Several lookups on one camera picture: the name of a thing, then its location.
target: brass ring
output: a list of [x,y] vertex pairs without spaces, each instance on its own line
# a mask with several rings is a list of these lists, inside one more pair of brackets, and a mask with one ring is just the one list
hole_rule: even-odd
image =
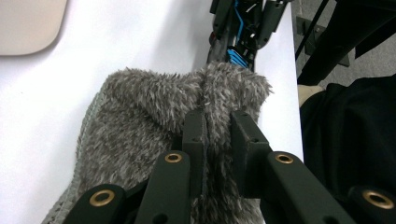
[[171,153],[165,156],[165,160],[171,163],[180,162],[181,158],[181,155],[177,153]]
[[[101,201],[97,200],[97,197],[99,195],[102,195],[102,194],[107,194],[108,197],[106,199],[104,199],[104,200],[101,200]],[[111,201],[113,201],[114,197],[115,197],[115,194],[114,194],[114,192],[112,190],[110,190],[110,189],[102,189],[102,190],[97,191],[96,193],[94,193],[91,196],[90,204],[92,206],[95,206],[95,207],[105,206],[106,204],[108,204]]]
[[394,203],[391,199],[373,190],[365,190],[363,192],[363,198],[370,204],[383,209],[392,209],[394,207]]
[[290,164],[294,161],[294,159],[292,157],[285,155],[285,154],[278,154],[278,155],[276,155],[275,159],[277,161],[280,161],[285,164]]

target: gray knit texture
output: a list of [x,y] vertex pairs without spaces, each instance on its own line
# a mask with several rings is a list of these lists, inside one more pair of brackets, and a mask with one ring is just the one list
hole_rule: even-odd
[[109,76],[82,122],[73,180],[43,223],[62,223],[97,185],[130,189],[147,179],[196,108],[206,118],[207,181],[191,202],[191,223],[262,223],[258,200],[239,197],[233,180],[230,114],[244,110],[257,120],[270,88],[265,77],[228,63],[186,75],[125,69]]

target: blue cable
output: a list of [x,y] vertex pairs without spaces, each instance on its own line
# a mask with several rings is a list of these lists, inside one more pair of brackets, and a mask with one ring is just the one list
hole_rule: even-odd
[[241,34],[242,34],[242,29],[244,27],[244,21],[242,20],[241,16],[239,15],[239,12],[238,12],[238,9],[237,9],[238,4],[239,4],[238,0],[235,0],[235,4],[233,5],[233,8],[235,9],[236,16],[238,17],[238,19],[239,19],[239,21],[241,23],[239,25],[239,31],[238,31],[238,36],[236,37],[236,43],[238,43],[239,38],[241,37]]
[[234,51],[233,49],[227,50],[228,55],[230,56],[230,63],[238,64],[244,68],[248,68],[248,64],[246,60],[244,60],[238,52]]

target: white table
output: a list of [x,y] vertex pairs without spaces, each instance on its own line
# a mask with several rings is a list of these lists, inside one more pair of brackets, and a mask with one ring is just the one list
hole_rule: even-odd
[[[205,65],[210,0],[68,2],[58,43],[0,57],[0,219],[40,223],[71,181],[79,128],[106,77],[126,66]],[[259,120],[273,150],[302,157],[290,6],[256,71],[273,86]]]

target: beige object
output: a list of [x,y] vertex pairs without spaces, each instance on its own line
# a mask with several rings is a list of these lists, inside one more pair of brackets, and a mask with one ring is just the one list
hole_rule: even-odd
[[324,91],[320,86],[304,86],[298,85],[298,104],[299,107],[303,105],[303,103],[315,93],[320,91]]
[[67,0],[0,0],[0,55],[49,46],[61,28]]

